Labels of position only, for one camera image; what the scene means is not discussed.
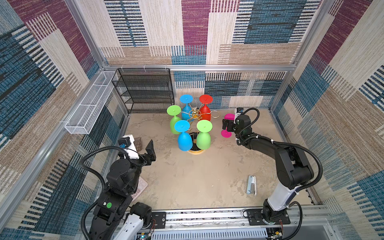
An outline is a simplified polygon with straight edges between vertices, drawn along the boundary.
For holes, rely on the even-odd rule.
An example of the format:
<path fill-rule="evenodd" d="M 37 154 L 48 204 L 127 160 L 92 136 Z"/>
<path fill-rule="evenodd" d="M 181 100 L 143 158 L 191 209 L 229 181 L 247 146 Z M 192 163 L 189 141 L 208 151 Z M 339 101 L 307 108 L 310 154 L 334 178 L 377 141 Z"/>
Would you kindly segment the pink wine glass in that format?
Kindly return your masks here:
<path fill-rule="evenodd" d="M 235 120 L 235 115 L 234 114 L 226 114 L 224 117 L 225 120 L 231 120 L 232 122 Z M 230 138 L 232 136 L 232 133 L 227 130 L 227 128 L 223 129 L 221 131 L 221 135 L 224 138 Z"/>

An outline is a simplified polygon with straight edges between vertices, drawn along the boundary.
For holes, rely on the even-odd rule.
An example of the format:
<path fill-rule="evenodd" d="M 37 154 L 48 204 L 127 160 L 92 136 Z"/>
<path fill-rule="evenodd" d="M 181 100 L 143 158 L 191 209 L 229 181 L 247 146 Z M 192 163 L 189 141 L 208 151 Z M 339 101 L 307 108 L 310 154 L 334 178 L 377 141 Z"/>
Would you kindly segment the green front wine glass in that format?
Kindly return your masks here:
<path fill-rule="evenodd" d="M 207 150 L 211 146 L 210 131 L 213 129 L 213 125 L 208 120 L 201 120 L 197 124 L 197 147 L 201 150 Z"/>

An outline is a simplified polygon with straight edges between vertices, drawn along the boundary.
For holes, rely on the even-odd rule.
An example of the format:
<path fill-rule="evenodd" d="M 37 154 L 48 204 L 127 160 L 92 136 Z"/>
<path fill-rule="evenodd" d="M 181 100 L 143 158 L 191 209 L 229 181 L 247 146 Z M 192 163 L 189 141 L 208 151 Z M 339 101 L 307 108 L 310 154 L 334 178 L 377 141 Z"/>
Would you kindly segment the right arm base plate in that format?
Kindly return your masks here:
<path fill-rule="evenodd" d="M 270 211 L 269 209 L 248 209 L 244 211 L 250 226 L 289 225 L 291 220 L 287 210 Z"/>

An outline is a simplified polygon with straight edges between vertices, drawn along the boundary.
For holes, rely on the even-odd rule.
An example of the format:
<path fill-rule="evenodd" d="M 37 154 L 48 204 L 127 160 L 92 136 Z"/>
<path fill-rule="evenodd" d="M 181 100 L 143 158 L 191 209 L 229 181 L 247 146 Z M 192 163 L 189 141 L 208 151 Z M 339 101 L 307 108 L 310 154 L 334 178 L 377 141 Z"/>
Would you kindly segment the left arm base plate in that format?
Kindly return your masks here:
<path fill-rule="evenodd" d="M 165 229 L 166 220 L 167 220 L 166 212 L 152 212 L 150 225 L 147 227 L 147 229 L 148 230 Z"/>

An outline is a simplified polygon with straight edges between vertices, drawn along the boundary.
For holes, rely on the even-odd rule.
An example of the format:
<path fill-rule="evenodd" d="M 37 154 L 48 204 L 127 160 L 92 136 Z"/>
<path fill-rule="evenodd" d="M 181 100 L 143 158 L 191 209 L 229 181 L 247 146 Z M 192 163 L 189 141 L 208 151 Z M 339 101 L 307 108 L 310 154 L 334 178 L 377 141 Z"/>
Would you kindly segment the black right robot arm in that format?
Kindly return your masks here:
<path fill-rule="evenodd" d="M 222 123 L 223 130 L 235 134 L 237 145 L 275 160 L 279 183 L 261 210 L 263 222 L 273 225 L 287 214 L 287 208 L 300 191 L 321 180 L 324 168 L 320 159 L 307 148 L 254 133 L 252 125 L 259 117 L 257 108 L 237 108 L 234 118 L 224 118 Z"/>

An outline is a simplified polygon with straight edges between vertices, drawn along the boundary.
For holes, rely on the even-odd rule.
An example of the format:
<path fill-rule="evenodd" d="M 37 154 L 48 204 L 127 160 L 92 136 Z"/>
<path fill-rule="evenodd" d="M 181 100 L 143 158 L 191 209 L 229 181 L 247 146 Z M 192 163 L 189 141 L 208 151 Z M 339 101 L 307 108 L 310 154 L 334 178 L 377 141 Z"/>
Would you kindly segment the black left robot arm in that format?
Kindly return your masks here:
<path fill-rule="evenodd" d="M 107 146 L 90 152 L 81 158 L 80 166 L 94 174 L 102 184 L 98 199 L 83 213 L 81 231 L 87 240 L 150 240 L 155 232 L 156 221 L 152 208 L 143 203 L 131 205 L 133 194 L 139 186 L 139 178 L 144 166 L 156 160 L 154 143 L 150 141 L 146 153 L 138 159 L 129 156 L 129 138 L 119 139 L 118 146 Z M 106 178 L 85 162 L 90 157 L 107 151 L 117 150 L 119 159 L 112 163 Z"/>

